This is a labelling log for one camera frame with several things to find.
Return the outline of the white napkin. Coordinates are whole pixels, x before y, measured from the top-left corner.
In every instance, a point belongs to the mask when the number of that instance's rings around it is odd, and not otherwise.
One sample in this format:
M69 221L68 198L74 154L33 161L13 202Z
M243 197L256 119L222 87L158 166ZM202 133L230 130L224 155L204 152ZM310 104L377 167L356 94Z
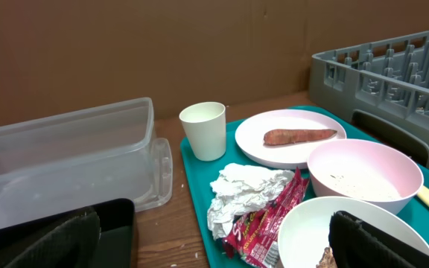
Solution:
M277 198L293 179L292 170L270 170L230 163L210 183L215 193L207 211L207 225L214 240L228 236L237 216L259 211Z

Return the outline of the red snack wrapper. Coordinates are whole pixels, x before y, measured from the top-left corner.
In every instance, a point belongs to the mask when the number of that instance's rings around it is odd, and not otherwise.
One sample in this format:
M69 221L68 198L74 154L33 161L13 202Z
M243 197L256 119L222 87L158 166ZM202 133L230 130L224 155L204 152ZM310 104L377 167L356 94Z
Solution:
M239 255L252 267L275 268L280 260L278 233L289 211L305 197L309 180L297 169L280 195L259 211L247 213L237 221L227 237L222 239L228 258Z

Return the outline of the white bowl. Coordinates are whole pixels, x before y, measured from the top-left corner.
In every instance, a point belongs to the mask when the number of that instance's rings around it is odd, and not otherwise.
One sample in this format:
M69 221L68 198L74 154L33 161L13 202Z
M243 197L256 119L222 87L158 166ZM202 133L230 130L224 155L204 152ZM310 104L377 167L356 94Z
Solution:
M329 223L336 211L347 211L429 255L428 243L396 215L368 202L348 197L316 197L295 206L278 233L284 267L315 267L328 246Z

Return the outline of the pink bowl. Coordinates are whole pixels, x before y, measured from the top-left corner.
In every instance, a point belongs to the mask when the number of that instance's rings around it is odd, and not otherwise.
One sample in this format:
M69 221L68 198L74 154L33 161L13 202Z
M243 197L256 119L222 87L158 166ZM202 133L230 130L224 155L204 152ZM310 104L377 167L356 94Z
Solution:
M363 200L398 214L424 185L420 167L402 152L361 139L339 139L316 147L308 171L318 197Z

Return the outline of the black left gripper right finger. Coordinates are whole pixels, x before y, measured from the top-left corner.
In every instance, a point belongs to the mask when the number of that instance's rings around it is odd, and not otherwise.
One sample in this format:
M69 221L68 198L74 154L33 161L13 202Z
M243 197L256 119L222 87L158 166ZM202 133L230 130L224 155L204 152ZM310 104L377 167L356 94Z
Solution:
M338 268L429 268L429 255L347 211L331 216L328 241Z

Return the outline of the cream plastic cup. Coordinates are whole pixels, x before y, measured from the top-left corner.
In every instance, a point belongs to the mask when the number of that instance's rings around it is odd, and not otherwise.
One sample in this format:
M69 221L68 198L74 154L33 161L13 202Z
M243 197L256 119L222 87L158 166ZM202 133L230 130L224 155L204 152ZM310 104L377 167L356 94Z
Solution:
M179 119L197 159L214 161L226 152L226 107L218 102L184 108Z

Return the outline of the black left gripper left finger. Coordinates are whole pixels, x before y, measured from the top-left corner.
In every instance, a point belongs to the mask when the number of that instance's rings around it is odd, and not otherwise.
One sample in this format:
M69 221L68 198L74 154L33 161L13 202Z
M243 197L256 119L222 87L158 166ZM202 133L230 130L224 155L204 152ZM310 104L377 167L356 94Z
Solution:
M92 207L82 208L37 230L14 244L6 267L88 267L101 235Z

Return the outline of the brown food scrap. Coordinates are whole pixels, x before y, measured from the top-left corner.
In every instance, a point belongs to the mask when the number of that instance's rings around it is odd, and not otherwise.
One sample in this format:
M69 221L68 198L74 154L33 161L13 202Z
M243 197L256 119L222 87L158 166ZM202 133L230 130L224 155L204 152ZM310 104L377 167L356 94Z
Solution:
M316 268L337 268L331 247L324 248L322 258L316 265Z

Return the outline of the orange carrot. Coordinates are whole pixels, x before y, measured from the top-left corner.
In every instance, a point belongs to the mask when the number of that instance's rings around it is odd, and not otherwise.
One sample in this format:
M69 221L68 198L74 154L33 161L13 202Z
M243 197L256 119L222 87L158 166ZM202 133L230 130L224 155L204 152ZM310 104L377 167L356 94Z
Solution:
M337 134L336 130L270 130L264 134L264 145L280 146L286 144L298 144L312 141L321 141Z

